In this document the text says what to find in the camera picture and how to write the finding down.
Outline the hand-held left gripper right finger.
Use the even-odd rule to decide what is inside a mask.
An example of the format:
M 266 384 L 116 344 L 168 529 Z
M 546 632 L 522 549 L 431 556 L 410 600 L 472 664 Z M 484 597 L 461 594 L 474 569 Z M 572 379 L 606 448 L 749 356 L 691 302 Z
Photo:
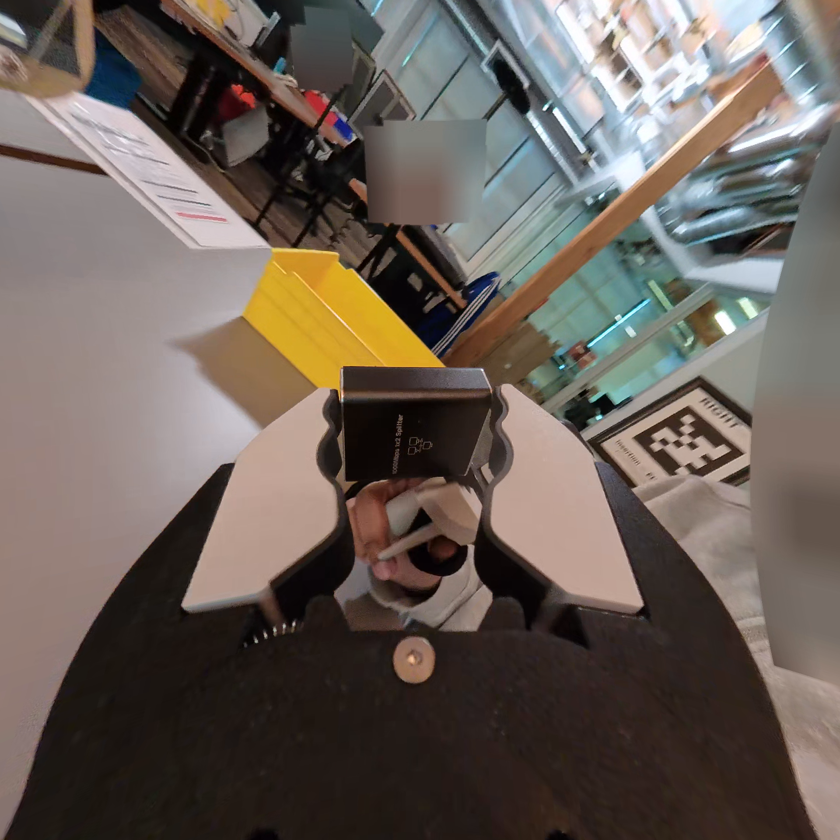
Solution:
M 475 564 L 493 597 L 516 601 L 527 626 L 543 604 L 636 616 L 644 599 L 592 452 L 513 385 L 490 416 L 491 479 Z

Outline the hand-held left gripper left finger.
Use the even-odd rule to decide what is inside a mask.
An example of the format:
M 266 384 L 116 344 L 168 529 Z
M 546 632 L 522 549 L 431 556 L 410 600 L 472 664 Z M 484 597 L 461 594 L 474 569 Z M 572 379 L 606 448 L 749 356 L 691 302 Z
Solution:
M 237 457 L 182 600 L 187 613 L 256 605 L 301 621 L 354 567 L 343 490 L 340 400 L 320 388 Z

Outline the black network splitter box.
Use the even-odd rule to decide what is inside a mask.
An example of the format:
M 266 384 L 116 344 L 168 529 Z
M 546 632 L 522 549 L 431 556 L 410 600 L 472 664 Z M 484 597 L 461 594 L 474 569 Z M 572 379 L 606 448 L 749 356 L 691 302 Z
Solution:
M 339 383 L 345 479 L 468 474 L 492 405 L 483 370 L 345 366 Z

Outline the person's right hand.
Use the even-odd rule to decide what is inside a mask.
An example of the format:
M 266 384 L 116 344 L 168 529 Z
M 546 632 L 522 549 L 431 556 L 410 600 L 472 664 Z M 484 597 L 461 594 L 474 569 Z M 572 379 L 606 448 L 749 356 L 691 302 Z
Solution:
M 355 557 L 367 567 L 371 594 L 382 604 L 408 607 L 429 600 L 451 601 L 464 588 L 461 574 L 442 577 L 420 570 L 410 553 L 381 558 L 397 541 L 386 512 L 387 503 L 422 483 L 419 478 L 376 481 L 348 501 Z

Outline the cardboard boxes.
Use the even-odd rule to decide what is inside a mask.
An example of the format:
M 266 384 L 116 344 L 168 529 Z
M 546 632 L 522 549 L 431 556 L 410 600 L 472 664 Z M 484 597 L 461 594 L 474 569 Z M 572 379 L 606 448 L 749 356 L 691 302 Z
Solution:
M 560 349 L 560 342 L 551 338 L 529 320 L 522 321 L 500 346 L 497 385 L 517 385 L 551 359 Z

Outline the yellow plastic bin stack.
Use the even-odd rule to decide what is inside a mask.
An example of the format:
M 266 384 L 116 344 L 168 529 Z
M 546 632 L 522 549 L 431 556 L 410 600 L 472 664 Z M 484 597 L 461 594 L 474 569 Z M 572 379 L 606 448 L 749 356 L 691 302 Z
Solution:
M 315 387 L 337 390 L 349 366 L 444 366 L 332 251 L 272 249 L 243 317 Z

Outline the wooden beam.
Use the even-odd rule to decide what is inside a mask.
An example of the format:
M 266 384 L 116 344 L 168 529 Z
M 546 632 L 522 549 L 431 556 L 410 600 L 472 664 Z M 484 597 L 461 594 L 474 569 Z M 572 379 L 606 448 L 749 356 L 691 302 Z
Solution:
M 781 81 L 770 61 L 765 57 L 757 59 L 749 78 L 739 88 L 720 100 L 703 120 L 497 309 L 465 332 L 444 357 L 446 365 L 476 366 L 616 236 L 753 122 L 781 91 Z

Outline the wooden work table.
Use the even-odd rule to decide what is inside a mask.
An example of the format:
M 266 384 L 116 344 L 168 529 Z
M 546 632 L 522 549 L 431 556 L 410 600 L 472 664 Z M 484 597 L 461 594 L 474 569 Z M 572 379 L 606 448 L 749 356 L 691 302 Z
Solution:
M 220 48 L 252 77 L 258 79 L 268 90 L 271 100 L 281 109 L 309 128 L 316 129 L 325 141 L 341 148 L 349 144 L 335 126 L 326 123 L 327 111 L 318 114 L 302 92 L 283 81 L 264 62 L 256 58 L 249 48 L 242 46 L 233 36 L 218 29 L 203 12 L 183 1 L 161 1 L 161 7 L 180 24 Z
M 368 202 L 368 189 L 366 184 L 353 178 L 350 180 L 349 186 L 362 202 Z M 463 311 L 466 308 L 466 302 L 457 290 L 448 283 L 446 278 L 437 271 L 436 267 L 414 245 L 411 239 L 403 232 L 401 226 L 392 225 L 391 227 L 393 228 L 393 232 L 392 234 L 389 234 L 389 242 L 391 240 L 398 242 L 405 252 L 412 257 L 416 265 L 430 277 L 434 284 L 446 295 L 453 305 L 458 310 Z

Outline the laminated paper sheet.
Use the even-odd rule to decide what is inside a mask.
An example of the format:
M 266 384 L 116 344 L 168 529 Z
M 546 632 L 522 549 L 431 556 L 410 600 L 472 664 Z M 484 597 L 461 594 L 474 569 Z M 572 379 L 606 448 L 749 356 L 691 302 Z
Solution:
M 188 247 L 268 250 L 265 240 L 131 111 L 80 93 L 30 102 Z

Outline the metal storage shelf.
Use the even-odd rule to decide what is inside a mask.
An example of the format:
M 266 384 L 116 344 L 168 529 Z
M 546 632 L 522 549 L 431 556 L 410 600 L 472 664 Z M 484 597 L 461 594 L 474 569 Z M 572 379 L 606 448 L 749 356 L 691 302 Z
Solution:
M 762 2 L 547 2 L 576 63 L 564 105 L 586 133 L 708 105 L 763 51 Z

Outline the white adjustable stand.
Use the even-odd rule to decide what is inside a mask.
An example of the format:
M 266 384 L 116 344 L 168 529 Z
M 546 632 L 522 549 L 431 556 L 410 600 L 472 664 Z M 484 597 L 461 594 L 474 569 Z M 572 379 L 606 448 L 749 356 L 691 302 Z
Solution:
M 1 88 L 33 98 L 81 91 L 96 61 L 91 1 L 2 1 Z

